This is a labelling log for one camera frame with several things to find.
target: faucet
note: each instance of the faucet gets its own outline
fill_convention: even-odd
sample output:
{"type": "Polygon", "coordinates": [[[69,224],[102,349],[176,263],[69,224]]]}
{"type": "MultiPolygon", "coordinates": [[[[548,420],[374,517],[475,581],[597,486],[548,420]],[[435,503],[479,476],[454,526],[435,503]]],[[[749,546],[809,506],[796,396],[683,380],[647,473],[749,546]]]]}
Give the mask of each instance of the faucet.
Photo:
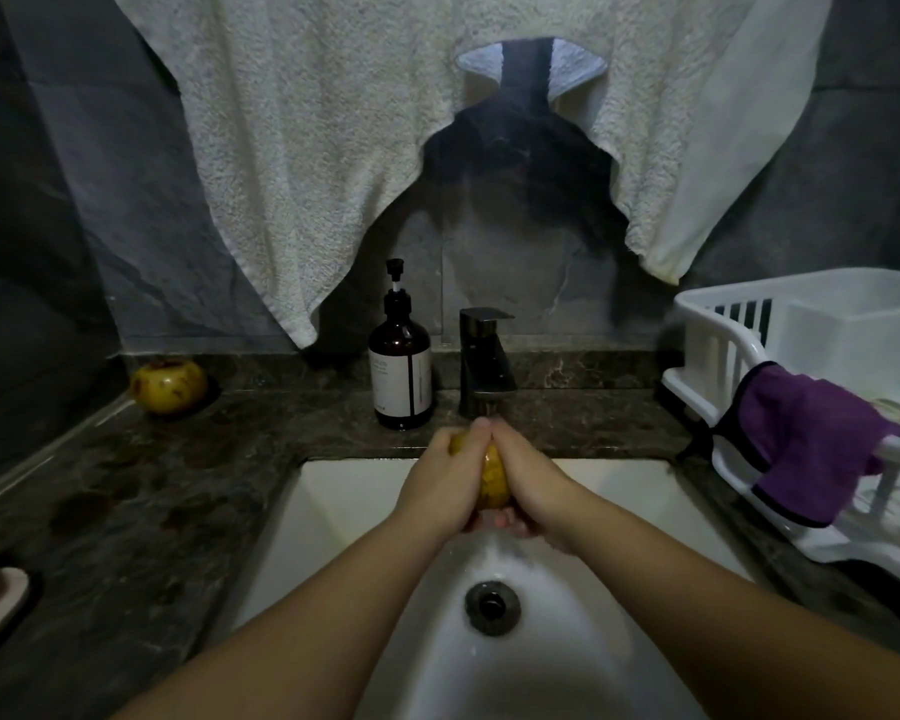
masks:
{"type": "Polygon", "coordinates": [[[459,312],[459,412],[468,420],[494,414],[497,401],[516,391],[510,361],[497,337],[497,321],[511,318],[496,308],[459,312]]]}

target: white label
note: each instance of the white label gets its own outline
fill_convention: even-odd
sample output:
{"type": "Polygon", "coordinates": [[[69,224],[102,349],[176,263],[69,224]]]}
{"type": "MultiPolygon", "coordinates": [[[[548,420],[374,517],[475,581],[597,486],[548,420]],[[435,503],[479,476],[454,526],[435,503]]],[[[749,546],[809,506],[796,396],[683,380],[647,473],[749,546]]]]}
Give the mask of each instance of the white label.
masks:
{"type": "Polygon", "coordinates": [[[429,348],[412,356],[384,356],[370,351],[373,408],[382,415],[410,417],[429,409],[433,401],[430,379],[429,348]]]}

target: hand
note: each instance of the hand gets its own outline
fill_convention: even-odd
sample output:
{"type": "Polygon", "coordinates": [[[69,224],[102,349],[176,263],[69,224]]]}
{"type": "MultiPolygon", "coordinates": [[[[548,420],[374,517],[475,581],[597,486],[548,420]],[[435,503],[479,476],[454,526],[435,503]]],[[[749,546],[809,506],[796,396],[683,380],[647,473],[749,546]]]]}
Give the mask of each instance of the hand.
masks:
{"type": "Polygon", "coordinates": [[[517,504],[516,508],[501,510],[495,525],[512,527],[526,537],[545,533],[549,543],[566,550],[561,538],[562,519],[568,515],[566,506],[579,494],[580,487],[500,416],[493,417],[493,442],[517,504]]]}
{"type": "Polygon", "coordinates": [[[491,443],[491,422],[486,417],[474,420],[463,448],[451,457],[450,438],[460,431],[448,427],[436,430],[427,451],[409,471],[393,509],[395,515],[427,521],[444,541],[476,527],[480,521],[474,508],[491,443]]]}

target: sink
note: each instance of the sink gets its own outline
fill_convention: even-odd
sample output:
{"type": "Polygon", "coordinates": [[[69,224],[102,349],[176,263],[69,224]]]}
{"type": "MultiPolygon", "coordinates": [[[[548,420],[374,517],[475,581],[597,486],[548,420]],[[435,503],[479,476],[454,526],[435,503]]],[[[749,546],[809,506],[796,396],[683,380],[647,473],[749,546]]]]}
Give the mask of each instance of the sink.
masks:
{"type": "MultiPolygon", "coordinates": [[[[664,461],[558,459],[577,482],[749,580],[716,519],[664,461]]],[[[389,514],[413,459],[306,462],[275,506],[211,632],[219,642],[389,514]]],[[[363,694],[360,720],[706,718],[648,636],[576,557],[542,538],[453,538],[413,593],[363,694]],[[502,582],[519,621],[480,633],[468,591],[502,582]]]]}

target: purple cloth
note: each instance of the purple cloth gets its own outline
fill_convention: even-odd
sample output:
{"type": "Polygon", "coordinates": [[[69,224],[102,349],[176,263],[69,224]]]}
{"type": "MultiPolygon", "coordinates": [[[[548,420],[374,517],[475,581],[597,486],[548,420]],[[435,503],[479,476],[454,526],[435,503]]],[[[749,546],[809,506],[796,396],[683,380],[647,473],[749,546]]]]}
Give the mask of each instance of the purple cloth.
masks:
{"type": "Polygon", "coordinates": [[[744,376],[733,405],[714,428],[763,476],[753,493],[780,515],[815,528],[830,525],[863,475],[882,472],[874,450],[900,424],[824,379],[760,363],[744,376]]]}

